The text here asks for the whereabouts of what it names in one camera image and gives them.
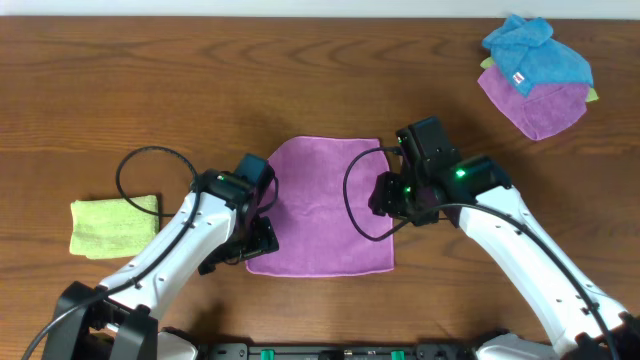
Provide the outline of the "purple microfiber cloth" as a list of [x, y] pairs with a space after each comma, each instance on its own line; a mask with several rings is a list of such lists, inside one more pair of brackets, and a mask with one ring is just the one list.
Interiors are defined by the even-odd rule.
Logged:
[[275, 205], [266, 212], [279, 250], [246, 262], [257, 275], [291, 278], [359, 276], [394, 269], [394, 243], [388, 237], [372, 242], [361, 229], [380, 236], [393, 227], [389, 217], [374, 215], [368, 200], [378, 175], [389, 170], [381, 152], [368, 154], [352, 168], [348, 179], [350, 207], [343, 200], [343, 178], [360, 153], [380, 146], [375, 138], [298, 136], [284, 142], [268, 162], [278, 186], [265, 194]]

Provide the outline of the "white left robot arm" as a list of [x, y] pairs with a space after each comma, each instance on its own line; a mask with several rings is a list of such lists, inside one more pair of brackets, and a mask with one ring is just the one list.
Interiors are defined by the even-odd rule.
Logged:
[[181, 209], [127, 265], [96, 288], [75, 282], [60, 297], [46, 359], [198, 359], [200, 346], [159, 321], [193, 273], [275, 252], [260, 202], [273, 168], [208, 170]]

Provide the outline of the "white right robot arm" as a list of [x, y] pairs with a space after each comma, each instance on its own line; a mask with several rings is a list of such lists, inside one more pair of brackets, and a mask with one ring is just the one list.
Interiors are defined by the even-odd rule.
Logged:
[[441, 215], [479, 244], [524, 297], [548, 344], [500, 334], [478, 359], [636, 359], [639, 319], [591, 281], [534, 218], [490, 158], [429, 159], [378, 176], [369, 206], [416, 226]]

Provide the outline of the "folded light green cloth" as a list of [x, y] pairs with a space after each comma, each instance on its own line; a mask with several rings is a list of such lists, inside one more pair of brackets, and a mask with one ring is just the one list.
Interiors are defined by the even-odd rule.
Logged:
[[[133, 198], [152, 213], [155, 195]], [[138, 255], [157, 235], [159, 218], [140, 211], [124, 199], [74, 201], [70, 205], [73, 230], [69, 252], [88, 259], [115, 259]]]

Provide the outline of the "purple cloth in pile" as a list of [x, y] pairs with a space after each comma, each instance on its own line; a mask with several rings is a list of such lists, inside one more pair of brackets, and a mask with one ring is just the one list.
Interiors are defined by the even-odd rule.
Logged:
[[496, 108], [527, 138], [539, 141], [574, 125], [587, 111], [587, 84], [542, 84], [528, 96], [507, 82], [496, 65], [486, 69], [478, 84]]

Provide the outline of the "blue cloth with tag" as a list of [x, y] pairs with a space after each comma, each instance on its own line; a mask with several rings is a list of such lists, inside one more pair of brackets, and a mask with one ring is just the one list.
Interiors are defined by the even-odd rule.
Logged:
[[524, 97], [538, 85], [583, 84], [594, 87], [590, 64], [576, 51], [552, 38], [543, 18], [509, 16], [482, 40], [501, 74]]

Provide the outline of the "green cloth under pile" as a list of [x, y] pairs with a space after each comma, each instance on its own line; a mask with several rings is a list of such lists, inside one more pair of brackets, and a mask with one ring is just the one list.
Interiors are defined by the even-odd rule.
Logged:
[[[489, 69], [494, 65], [495, 65], [495, 61], [492, 57], [488, 57], [480, 63], [480, 67], [483, 69]], [[596, 90], [593, 87], [591, 87], [587, 93], [585, 102], [589, 103], [589, 102], [597, 101], [598, 99], [599, 99], [599, 96]]]

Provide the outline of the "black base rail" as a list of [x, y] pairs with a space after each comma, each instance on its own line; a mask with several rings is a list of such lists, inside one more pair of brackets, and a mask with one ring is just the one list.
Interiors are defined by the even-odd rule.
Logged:
[[475, 351], [455, 343], [417, 345], [248, 345], [218, 343], [199, 346], [206, 360], [476, 360]]

